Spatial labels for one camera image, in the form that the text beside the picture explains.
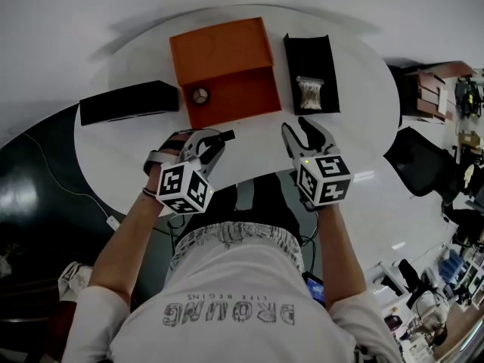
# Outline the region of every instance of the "office chair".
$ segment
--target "office chair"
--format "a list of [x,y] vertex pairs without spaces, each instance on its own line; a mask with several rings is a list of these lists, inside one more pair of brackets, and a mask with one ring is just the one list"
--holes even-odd
[[415,196],[435,191],[449,205],[464,186],[464,176],[451,154],[410,127],[397,133],[384,157]]

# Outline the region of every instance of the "small round object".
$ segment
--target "small round object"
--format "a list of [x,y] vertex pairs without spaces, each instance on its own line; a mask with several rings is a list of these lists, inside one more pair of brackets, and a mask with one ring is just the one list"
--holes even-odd
[[203,105],[209,100],[209,92],[205,88],[196,88],[191,97],[195,104]]

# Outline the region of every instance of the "bracelet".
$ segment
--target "bracelet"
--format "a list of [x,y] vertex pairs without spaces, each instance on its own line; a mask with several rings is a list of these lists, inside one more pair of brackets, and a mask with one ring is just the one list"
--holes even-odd
[[147,197],[152,197],[153,199],[158,201],[156,192],[150,191],[147,188],[142,188],[141,192],[143,192],[143,194],[145,194]]

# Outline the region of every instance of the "desk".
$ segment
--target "desk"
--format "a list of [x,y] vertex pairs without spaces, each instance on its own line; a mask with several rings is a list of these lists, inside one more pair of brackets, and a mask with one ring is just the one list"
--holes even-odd
[[[281,124],[295,127],[283,37],[330,36],[341,113],[310,116],[333,133],[352,172],[374,168],[395,139],[399,97],[385,63],[365,43],[335,24],[286,8],[240,5],[186,14],[150,29],[121,48],[93,79],[97,93],[160,79],[177,85],[169,37],[249,17],[262,17],[275,59],[282,111],[216,126],[233,129],[236,139],[209,177],[215,189],[292,166],[281,138]],[[182,105],[177,113],[81,126],[74,141],[79,166],[93,191],[110,207],[127,213],[147,180],[143,162],[174,131],[190,127]]]

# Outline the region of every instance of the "orange box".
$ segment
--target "orange box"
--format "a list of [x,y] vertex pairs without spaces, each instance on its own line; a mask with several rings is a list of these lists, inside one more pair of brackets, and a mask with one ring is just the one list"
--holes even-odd
[[[261,17],[196,29],[169,40],[193,128],[281,110]],[[209,100],[196,104],[193,91]]]

